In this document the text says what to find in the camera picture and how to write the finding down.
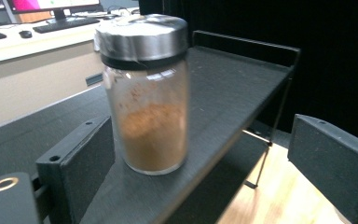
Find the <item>metal lid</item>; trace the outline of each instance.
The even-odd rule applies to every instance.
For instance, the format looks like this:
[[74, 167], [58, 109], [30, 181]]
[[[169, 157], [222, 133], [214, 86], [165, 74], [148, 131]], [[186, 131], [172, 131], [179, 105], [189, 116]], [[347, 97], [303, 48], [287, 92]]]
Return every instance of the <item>metal lid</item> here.
[[187, 23], [166, 15], [135, 15], [102, 23], [97, 36], [103, 63], [119, 69], [165, 65], [182, 59], [187, 50]]

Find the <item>brown powder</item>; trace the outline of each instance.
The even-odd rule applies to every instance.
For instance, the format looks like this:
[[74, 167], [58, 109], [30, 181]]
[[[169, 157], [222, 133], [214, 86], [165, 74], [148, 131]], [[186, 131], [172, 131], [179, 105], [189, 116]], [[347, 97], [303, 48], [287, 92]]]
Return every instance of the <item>brown powder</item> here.
[[186, 155], [186, 112], [178, 105], [150, 104], [121, 122], [129, 166], [162, 171]]

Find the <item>table surface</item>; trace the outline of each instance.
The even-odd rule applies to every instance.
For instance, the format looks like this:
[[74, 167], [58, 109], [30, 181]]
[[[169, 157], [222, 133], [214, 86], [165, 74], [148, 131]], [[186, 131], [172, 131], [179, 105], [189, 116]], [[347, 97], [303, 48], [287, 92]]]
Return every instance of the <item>table surface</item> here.
[[[290, 68], [222, 51], [188, 51], [189, 141], [185, 163], [168, 175], [133, 172], [120, 156], [81, 223], [159, 223], [227, 153], [285, 83]], [[80, 123], [109, 115], [103, 87], [0, 128], [0, 175], [35, 173], [34, 161]]]
[[[7, 38], [0, 39], [0, 62], [47, 50], [58, 49], [78, 43], [92, 41], [95, 28], [100, 23], [79, 26], [45, 34], [39, 34], [33, 27], [46, 25], [45, 21], [0, 26], [0, 33]], [[33, 37], [21, 38], [20, 31], [31, 31]]]

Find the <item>black curtain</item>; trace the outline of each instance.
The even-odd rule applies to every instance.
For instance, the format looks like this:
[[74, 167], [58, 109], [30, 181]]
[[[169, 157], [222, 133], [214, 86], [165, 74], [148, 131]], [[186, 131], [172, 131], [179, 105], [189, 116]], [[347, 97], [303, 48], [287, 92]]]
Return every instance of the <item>black curtain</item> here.
[[[294, 114], [324, 119], [358, 136], [358, 1], [159, 0], [156, 13], [204, 30], [302, 49], [278, 128]], [[260, 117], [270, 124], [269, 113]]]
[[141, 15], [162, 14], [162, 0], [139, 0]]

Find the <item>wooden floor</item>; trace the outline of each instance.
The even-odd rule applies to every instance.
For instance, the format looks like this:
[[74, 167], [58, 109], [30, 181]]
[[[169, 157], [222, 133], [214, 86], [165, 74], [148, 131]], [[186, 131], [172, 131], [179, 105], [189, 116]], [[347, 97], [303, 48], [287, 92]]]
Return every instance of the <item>wooden floor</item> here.
[[[334, 206], [287, 160], [287, 151], [278, 145], [270, 149], [259, 187], [241, 187], [219, 224], [343, 223]], [[253, 183], [260, 164], [248, 178]]]

